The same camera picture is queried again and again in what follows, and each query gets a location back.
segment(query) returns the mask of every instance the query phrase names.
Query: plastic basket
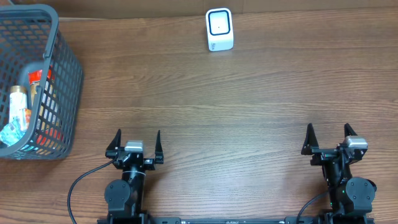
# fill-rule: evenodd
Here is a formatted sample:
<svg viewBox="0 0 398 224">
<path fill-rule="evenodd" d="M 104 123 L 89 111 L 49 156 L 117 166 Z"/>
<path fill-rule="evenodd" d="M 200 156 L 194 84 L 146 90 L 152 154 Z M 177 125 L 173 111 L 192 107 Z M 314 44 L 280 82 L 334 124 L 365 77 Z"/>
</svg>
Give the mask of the plastic basket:
<svg viewBox="0 0 398 224">
<path fill-rule="evenodd" d="M 47 78 L 49 69 L 51 77 Z M 42 70 L 42 77 L 32 106 L 28 73 L 36 70 Z M 11 86 L 23 85 L 28 89 L 28 109 L 32 110 L 24 137 L 9 147 L 2 143 L 0 157 L 68 156 L 83 71 L 58 30 L 58 15 L 52 7 L 43 4 L 0 7 L 0 77 L 0 129 L 8 123 Z"/>
</svg>

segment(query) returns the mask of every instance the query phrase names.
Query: wooden table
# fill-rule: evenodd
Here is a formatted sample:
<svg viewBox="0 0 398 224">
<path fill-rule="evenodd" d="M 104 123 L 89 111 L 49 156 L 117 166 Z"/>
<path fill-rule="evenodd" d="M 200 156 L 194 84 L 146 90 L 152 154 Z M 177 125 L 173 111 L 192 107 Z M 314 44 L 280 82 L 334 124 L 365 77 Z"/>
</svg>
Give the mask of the wooden table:
<svg viewBox="0 0 398 224">
<path fill-rule="evenodd" d="M 210 53 L 205 18 L 60 24 L 85 70 L 72 153 L 1 161 L 1 223 L 70 223 L 67 192 L 118 128 L 148 156 L 162 130 L 165 164 L 149 172 L 145 208 L 182 218 L 282 218 L 326 189 L 300 149 L 312 122 L 321 147 L 350 123 L 369 151 L 354 176 L 377 183 L 371 217 L 398 221 L 398 9 L 233 17 L 233 50 Z M 107 214 L 107 167 L 73 191 L 78 223 Z M 328 208 L 324 199 L 305 215 Z"/>
</svg>

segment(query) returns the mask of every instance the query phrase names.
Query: light blue package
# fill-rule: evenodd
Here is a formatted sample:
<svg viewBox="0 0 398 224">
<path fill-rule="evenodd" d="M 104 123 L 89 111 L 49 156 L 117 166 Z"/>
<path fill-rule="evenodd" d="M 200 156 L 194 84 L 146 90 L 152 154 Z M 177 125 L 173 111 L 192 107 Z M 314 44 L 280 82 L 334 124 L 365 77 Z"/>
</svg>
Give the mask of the light blue package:
<svg viewBox="0 0 398 224">
<path fill-rule="evenodd" d="M 0 132 L 0 141 L 2 141 L 7 146 L 12 146 L 17 143 L 23 136 L 25 132 L 21 131 L 21 126 L 19 120 L 14 118 L 11 123 L 5 125 L 5 127 Z"/>
</svg>

